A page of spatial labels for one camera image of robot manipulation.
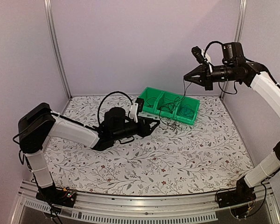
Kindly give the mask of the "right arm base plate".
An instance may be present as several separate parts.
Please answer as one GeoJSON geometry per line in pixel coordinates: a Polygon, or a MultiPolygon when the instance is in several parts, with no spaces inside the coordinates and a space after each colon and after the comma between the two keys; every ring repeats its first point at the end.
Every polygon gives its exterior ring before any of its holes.
{"type": "Polygon", "coordinates": [[[245,195],[238,195],[236,190],[220,189],[215,194],[215,201],[219,208],[230,208],[236,219],[245,219],[255,207],[256,194],[249,191],[245,195]]]}

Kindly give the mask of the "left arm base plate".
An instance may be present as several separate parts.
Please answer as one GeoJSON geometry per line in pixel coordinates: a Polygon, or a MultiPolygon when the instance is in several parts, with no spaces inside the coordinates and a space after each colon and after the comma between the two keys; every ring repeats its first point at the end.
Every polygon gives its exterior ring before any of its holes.
{"type": "Polygon", "coordinates": [[[66,187],[58,189],[56,186],[39,188],[36,199],[44,201],[47,204],[61,205],[73,208],[77,197],[77,191],[66,187]]]}

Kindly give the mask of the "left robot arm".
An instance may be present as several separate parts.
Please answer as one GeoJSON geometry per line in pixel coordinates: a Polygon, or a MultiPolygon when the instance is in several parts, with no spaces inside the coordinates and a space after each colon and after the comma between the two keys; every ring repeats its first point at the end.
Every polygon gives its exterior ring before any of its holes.
{"type": "Polygon", "coordinates": [[[51,203],[60,199],[60,192],[49,172],[42,153],[42,145],[47,137],[58,137],[80,143],[95,151],[104,151],[123,139],[134,141],[134,136],[147,137],[160,124],[159,120],[139,116],[141,108],[132,104],[130,112],[121,107],[111,108],[105,113],[104,121],[90,127],[74,121],[51,110],[49,104],[41,103],[18,122],[18,134],[13,142],[20,147],[24,155],[21,161],[27,161],[42,195],[51,203]]]}

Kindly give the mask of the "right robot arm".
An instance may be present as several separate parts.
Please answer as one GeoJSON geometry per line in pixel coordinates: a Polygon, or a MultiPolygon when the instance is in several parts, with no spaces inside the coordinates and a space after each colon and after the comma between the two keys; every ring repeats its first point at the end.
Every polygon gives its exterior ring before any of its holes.
{"type": "MultiPolygon", "coordinates": [[[[200,85],[207,91],[213,90],[214,83],[227,81],[245,84],[258,93],[280,119],[280,84],[269,69],[258,62],[247,59],[239,42],[220,43],[223,53],[222,65],[214,66],[205,50],[198,46],[191,52],[199,66],[184,75],[183,79],[200,85]]],[[[236,182],[232,191],[217,193],[215,200],[219,207],[233,206],[256,199],[254,188],[280,171],[280,141],[273,151],[255,168],[236,182]]]]}

